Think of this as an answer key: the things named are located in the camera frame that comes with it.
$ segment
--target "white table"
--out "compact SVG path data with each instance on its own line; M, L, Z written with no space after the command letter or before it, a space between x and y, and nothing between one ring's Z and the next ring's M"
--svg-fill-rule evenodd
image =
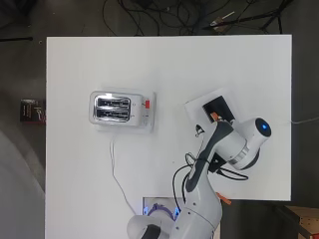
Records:
M154 133L115 143L116 175L138 213L144 196L172 197L173 173L198 151L183 104L221 87L243 119L267 119L273 135L248 181L211 175L213 187L229 198L290 199L290 36L49 38L47 239L127 238L132 214L112 178L112 134L88 117L90 93L104 87L157 93Z

